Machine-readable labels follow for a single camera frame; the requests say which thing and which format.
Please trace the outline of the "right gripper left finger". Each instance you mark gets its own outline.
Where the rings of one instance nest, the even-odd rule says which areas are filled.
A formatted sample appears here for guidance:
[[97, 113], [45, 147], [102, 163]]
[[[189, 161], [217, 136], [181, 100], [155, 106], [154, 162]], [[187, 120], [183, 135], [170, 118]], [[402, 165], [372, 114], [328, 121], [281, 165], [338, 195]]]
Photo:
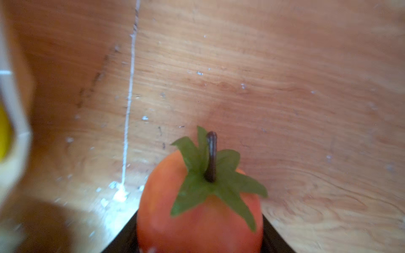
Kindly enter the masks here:
[[136, 211], [117, 237], [102, 253], [139, 253], [137, 215], [138, 212]]

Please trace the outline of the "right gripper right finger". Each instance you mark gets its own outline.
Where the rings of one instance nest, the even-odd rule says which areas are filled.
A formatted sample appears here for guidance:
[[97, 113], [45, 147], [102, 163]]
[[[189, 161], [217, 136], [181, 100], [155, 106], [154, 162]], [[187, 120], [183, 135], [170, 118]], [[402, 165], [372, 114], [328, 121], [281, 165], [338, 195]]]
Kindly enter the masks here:
[[261, 253], [296, 253], [263, 215]]

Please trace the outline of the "pink scalloped fruit bowl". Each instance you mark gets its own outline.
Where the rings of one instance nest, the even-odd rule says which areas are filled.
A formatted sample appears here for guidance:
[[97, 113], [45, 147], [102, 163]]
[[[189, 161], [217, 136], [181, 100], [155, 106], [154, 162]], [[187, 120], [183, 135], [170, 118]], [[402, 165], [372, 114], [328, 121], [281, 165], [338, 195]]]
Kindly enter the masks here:
[[10, 13], [1, 3], [1, 102], [12, 125], [13, 137], [1, 161], [1, 203], [25, 172], [32, 142], [30, 115], [35, 80], [23, 53]]

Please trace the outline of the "red strawberry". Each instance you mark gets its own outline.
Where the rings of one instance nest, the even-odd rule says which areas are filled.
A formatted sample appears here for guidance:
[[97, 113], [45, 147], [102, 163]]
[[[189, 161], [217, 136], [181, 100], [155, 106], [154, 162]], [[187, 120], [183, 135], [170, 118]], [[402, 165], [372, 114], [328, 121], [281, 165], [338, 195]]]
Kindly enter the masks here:
[[137, 212], [142, 253], [258, 253], [267, 189], [238, 167], [240, 154], [217, 149], [217, 134], [197, 128], [174, 141], [144, 186]]

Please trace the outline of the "large yellow lemon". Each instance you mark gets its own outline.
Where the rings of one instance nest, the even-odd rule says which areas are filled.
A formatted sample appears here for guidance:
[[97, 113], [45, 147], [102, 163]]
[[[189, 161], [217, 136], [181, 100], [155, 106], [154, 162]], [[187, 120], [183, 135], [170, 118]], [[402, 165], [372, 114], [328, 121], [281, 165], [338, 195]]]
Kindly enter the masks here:
[[8, 114], [1, 102], [1, 161], [3, 161], [11, 147], [13, 137], [12, 125], [9, 121]]

